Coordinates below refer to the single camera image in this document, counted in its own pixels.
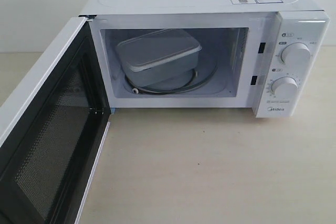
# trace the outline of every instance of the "gray container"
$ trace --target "gray container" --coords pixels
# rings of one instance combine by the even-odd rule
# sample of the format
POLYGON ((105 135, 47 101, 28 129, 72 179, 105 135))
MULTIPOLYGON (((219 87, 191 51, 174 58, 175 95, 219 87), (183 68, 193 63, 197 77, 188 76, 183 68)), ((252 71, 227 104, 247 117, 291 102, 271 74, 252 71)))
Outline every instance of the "gray container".
POLYGON ((182 29, 155 31, 119 43, 116 51, 130 81, 145 87, 197 66, 202 46, 182 29))

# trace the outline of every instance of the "countertop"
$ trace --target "countertop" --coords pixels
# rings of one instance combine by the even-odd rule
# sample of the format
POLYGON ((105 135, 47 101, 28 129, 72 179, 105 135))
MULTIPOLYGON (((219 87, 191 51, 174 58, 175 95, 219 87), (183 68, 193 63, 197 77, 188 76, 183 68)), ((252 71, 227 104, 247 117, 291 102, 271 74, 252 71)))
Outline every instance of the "countertop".
MULTIPOLYGON (((119 109, 80 224, 334 223, 335 54, 321 49, 291 118, 119 109)), ((38 56, 0 55, 0 104, 38 56)))

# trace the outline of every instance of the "open door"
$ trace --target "open door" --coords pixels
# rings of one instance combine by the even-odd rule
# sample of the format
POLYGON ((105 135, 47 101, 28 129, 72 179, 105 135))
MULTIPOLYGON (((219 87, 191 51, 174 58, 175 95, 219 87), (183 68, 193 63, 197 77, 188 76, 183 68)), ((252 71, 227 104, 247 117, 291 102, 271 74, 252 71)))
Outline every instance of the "open door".
POLYGON ((72 18, 0 108, 0 220, 75 223, 109 114, 89 24, 72 18))

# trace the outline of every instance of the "wall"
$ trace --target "wall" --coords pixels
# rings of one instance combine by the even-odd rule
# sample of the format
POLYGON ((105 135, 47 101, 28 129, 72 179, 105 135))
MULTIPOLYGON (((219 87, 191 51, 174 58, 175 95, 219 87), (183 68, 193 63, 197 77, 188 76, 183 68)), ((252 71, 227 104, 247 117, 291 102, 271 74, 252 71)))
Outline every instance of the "wall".
MULTIPOLYGON (((334 0, 316 0, 336 20, 334 0)), ((0 52, 44 51, 86 0, 0 0, 0 52)), ((336 45, 336 22, 325 45, 336 45)))

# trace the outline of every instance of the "power knob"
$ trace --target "power knob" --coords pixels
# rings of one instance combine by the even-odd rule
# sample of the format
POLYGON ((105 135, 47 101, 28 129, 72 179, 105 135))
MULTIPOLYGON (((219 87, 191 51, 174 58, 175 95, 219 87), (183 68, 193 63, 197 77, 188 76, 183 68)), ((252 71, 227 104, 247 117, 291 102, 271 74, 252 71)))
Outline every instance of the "power knob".
POLYGON ((286 47, 281 54, 284 64, 291 67, 306 65, 311 58, 309 48, 303 43, 294 43, 286 47))
POLYGON ((271 90, 277 98, 290 99, 298 93, 299 88, 293 78, 282 77, 272 83, 271 90))

